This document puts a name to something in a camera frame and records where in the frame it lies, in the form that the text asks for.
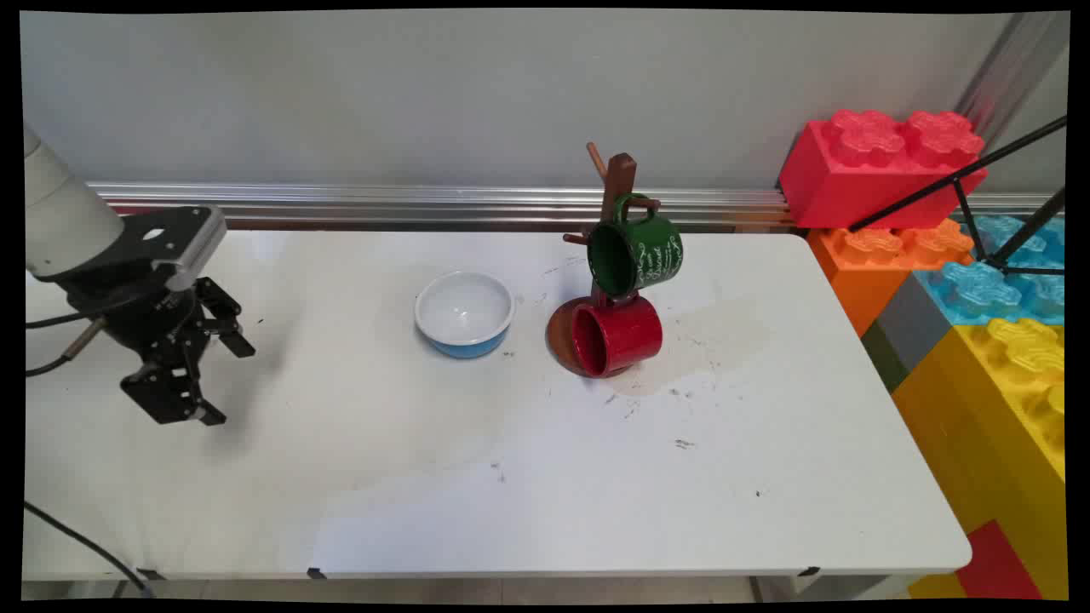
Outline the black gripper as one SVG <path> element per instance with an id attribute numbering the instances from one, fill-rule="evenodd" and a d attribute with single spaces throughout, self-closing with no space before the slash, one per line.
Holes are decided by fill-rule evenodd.
<path id="1" fill-rule="evenodd" d="M 235 358 L 255 356 L 238 321 L 242 306 L 210 277 L 181 290 L 168 289 L 167 279 L 164 274 L 66 274 L 66 302 L 76 311 L 74 318 L 88 318 L 89 326 L 66 347 L 63 362 L 105 334 L 140 357 L 140 369 L 119 386 L 153 421 L 223 424 L 227 416 L 201 388 L 199 362 L 211 336 Z"/>

